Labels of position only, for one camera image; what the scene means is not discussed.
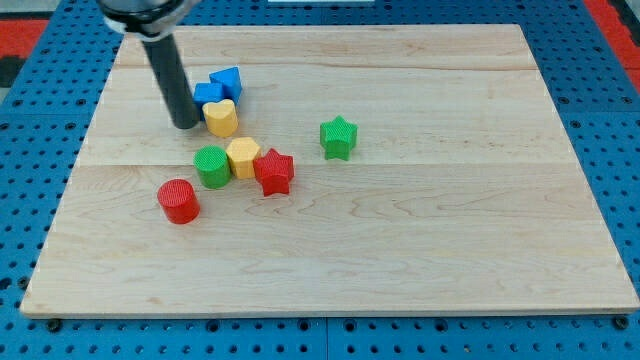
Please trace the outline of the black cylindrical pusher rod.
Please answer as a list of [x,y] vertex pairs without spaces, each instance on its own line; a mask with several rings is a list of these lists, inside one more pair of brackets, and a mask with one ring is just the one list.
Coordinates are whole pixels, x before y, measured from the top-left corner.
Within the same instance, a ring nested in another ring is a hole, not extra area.
[[174,36],[142,44],[173,125],[182,130],[195,127],[200,115]]

